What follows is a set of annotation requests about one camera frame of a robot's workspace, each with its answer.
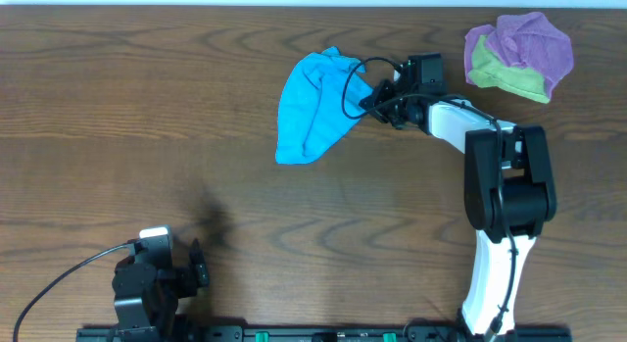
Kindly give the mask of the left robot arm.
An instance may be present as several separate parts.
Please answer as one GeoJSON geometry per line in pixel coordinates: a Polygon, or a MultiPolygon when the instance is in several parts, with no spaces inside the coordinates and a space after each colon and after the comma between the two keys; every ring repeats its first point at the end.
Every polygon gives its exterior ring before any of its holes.
{"type": "Polygon", "coordinates": [[[115,268],[112,287],[118,324],[109,341],[201,341],[200,327],[177,312],[183,298],[197,295],[210,283],[203,250],[197,240],[188,264],[175,267],[167,236],[138,239],[132,253],[115,268]]]}

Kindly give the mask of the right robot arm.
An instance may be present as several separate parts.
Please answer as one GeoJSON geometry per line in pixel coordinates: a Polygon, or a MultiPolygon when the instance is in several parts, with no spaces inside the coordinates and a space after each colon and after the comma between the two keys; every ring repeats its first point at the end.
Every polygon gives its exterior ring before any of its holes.
{"type": "Polygon", "coordinates": [[[544,130],[500,121],[440,82],[382,81],[360,107],[395,128],[414,125],[461,151],[463,200],[475,230],[470,287],[451,341],[516,341],[513,309],[531,250],[556,212],[544,130]]]}

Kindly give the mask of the blue microfiber cloth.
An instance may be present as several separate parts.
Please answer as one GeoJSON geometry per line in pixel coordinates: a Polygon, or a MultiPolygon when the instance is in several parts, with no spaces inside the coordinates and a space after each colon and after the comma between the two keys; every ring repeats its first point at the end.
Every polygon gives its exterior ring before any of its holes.
{"type": "Polygon", "coordinates": [[[311,53],[289,75],[277,113],[275,161],[302,165],[318,160],[347,134],[372,88],[351,70],[357,58],[336,47],[311,53]]]}

